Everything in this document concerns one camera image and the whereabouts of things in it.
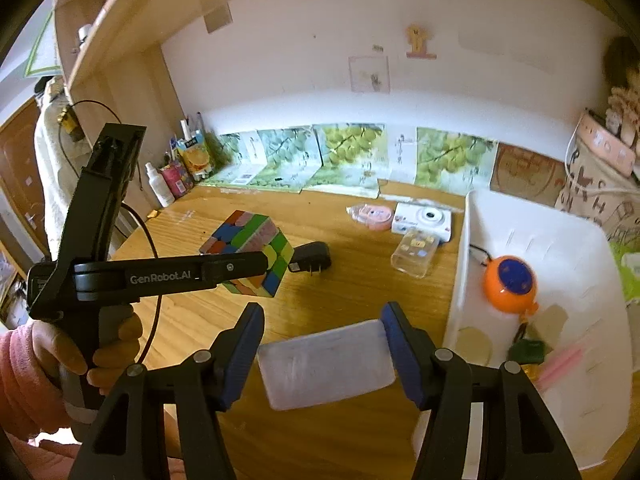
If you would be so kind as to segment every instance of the paper poster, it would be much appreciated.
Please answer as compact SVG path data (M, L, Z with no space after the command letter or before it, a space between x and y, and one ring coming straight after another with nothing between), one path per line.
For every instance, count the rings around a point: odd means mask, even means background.
M352 92L383 94L391 92L387 56L351 56L349 77Z
M565 177L559 160L500 142L491 190L553 207Z
M245 186L267 165L257 132L221 135L218 140L222 153L216 165L222 168L202 181L203 186Z
M56 29L53 20L53 10L47 16L40 34L31 47L27 65L24 69L25 77L62 75L60 56L56 43Z
M267 165L249 186L300 191L322 167L316 134L311 126L259 130Z
M493 140L418 128L415 184L462 196L489 189L497 149Z
M313 128L323 166L305 189L377 197L378 179L389 174L384 124L315 124Z

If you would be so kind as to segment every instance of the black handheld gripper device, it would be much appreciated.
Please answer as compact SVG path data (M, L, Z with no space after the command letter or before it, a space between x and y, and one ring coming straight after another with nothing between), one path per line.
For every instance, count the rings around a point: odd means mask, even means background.
M107 261L145 129L104 126L78 179L57 261L36 264L27 278L30 316L62 329L89 368L98 348L117 341L121 323L133 314L131 303L145 296L215 288L227 280L260 276L268 268L267 257L259 251ZM83 441L104 397L86 375L63 368L60 381L74 436Z
M133 364L107 397L69 480L168 480L164 404L175 404L190 480L236 480L216 412L239 399L264 333L264 311L249 303L236 325L181 364L147 370Z
M470 365L414 328L397 303L382 309L386 340L404 394L431 410L414 480L460 480L471 403L482 402L479 480L579 480L574 457L520 365Z

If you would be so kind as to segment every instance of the human hand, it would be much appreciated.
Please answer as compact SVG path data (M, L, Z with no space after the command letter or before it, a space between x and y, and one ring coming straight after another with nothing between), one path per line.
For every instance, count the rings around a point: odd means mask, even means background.
M33 352L50 378L54 380L59 378L61 364L77 375L86 373L87 365L82 353L71 338L58 327L43 321L35 321L32 333ZM135 361L140 351L138 342L140 336L142 336L142 322L138 315L134 314L120 325L118 341L95 351L96 368L92 368L87 373L87 382L91 386L100 388L101 394L108 394L123 370Z

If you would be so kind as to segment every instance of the orange ball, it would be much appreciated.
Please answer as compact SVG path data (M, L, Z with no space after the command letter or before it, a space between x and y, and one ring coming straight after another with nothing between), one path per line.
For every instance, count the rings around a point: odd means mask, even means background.
M538 309L536 275L516 256L491 260L482 286L489 302L501 312L530 316Z

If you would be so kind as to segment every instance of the white plastic container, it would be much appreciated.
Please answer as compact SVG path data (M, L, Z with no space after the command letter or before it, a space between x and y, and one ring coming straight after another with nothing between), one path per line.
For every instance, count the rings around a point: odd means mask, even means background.
M164 181L164 177L162 177L160 172L156 170L156 168L154 168L154 165L151 162L148 162L146 164L146 174L149 177L149 185L158 197L160 205L162 207L167 207L168 205L174 203L174 195L171 193L169 186L167 186L166 182Z
M587 220L527 200L488 190L467 195L444 346L455 350L458 330L474 326L492 340L489 366L497 367L506 360L519 321L488 303L482 291L484 267L470 257L470 243L494 258L512 254L531 266L540 312L557 303L568 314L558 348L590 331L580 365L543 399L578 467L598 464L626 429L632 379L622 284L604 232ZM474 405L474 410L470 434L478 435L481 407ZM477 474L479 451L479 440L470 439L465 471Z
M379 319L261 345L258 364L274 410L349 399L396 380Z

